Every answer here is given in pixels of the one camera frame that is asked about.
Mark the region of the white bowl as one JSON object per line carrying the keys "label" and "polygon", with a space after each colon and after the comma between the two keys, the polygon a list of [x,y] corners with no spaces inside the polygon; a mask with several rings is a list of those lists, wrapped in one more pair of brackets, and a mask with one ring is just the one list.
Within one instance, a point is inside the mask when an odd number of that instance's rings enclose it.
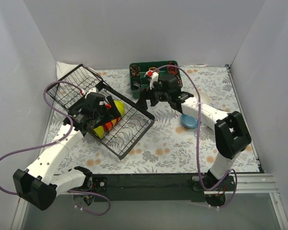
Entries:
{"label": "white bowl", "polygon": [[205,92],[199,92],[199,95],[200,95],[200,103],[210,104],[211,98],[208,94],[206,94]]}

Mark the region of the red orange bowl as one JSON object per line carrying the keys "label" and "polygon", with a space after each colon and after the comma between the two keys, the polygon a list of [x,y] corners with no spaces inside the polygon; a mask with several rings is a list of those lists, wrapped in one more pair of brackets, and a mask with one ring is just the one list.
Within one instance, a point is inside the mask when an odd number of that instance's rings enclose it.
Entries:
{"label": "red orange bowl", "polygon": [[106,131],[106,132],[109,132],[112,128],[113,128],[114,124],[112,121],[109,121],[107,123],[105,123],[103,125],[103,129]]}

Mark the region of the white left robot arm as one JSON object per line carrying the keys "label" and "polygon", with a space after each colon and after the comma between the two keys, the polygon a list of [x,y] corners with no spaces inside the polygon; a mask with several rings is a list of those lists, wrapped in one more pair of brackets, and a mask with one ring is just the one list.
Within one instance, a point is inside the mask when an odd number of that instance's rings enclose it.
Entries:
{"label": "white left robot arm", "polygon": [[92,172],[76,166],[56,176],[55,171],[70,150],[89,132],[121,118],[112,96],[90,92],[70,107],[57,135],[42,154],[25,170],[13,175],[17,195],[40,210],[46,210],[55,198],[72,189],[90,191]]}

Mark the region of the blue bowl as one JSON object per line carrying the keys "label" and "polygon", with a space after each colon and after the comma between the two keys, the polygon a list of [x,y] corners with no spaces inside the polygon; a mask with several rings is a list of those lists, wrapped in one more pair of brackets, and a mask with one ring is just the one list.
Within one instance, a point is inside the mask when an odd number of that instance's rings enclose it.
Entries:
{"label": "blue bowl", "polygon": [[196,129],[198,127],[198,120],[192,116],[182,114],[181,123],[185,128]]}

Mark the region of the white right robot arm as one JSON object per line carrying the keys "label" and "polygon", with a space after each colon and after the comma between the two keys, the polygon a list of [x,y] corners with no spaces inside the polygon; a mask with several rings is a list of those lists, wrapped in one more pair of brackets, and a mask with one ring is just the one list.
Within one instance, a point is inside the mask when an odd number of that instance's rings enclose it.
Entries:
{"label": "white right robot arm", "polygon": [[196,118],[198,124],[204,123],[214,131],[217,157],[206,176],[200,176],[199,181],[207,191],[221,189],[234,161],[252,141],[242,114],[215,109],[202,103],[199,96],[183,92],[175,75],[159,76],[149,71],[145,78],[149,86],[141,92],[136,103],[138,106],[147,109],[147,101],[150,101],[151,106],[167,102],[172,109]]}

